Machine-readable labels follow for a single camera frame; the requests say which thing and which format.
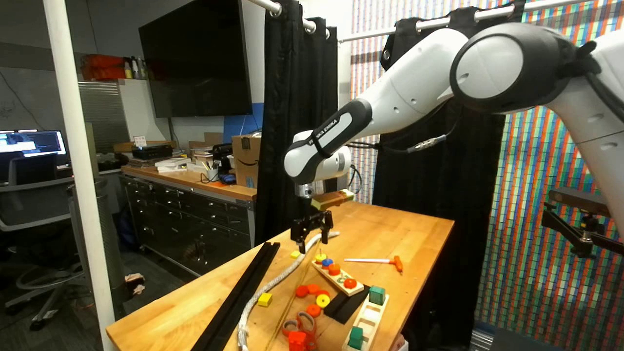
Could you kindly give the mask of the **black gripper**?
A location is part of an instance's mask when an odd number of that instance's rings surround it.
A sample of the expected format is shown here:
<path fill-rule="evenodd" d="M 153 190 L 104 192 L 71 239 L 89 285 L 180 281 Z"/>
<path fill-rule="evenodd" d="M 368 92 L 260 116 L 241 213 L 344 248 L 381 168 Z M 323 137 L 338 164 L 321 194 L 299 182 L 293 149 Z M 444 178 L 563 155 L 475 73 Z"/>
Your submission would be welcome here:
<path fill-rule="evenodd" d="M 307 237 L 321 229 L 321 242 L 329 244 L 334 229 L 334 217 L 330 211 L 307 215 L 305 219 L 297 219 L 291 227 L 291 240 L 297 242 L 297 250 L 307 254 Z"/>

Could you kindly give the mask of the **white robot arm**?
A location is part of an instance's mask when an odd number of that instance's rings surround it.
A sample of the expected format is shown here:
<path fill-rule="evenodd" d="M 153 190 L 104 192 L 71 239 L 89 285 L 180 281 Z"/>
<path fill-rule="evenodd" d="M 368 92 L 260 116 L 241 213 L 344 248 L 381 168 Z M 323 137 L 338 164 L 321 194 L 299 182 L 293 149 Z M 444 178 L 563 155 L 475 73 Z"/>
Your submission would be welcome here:
<path fill-rule="evenodd" d="M 321 127 L 297 135 L 286 174 L 301 188 L 338 178 L 352 164 L 350 141 L 412 127 L 449 100 L 486 114 L 553 110 L 624 229 L 623 30 L 582 47 L 535 24 L 500 24 L 473 38 L 438 30 Z"/>

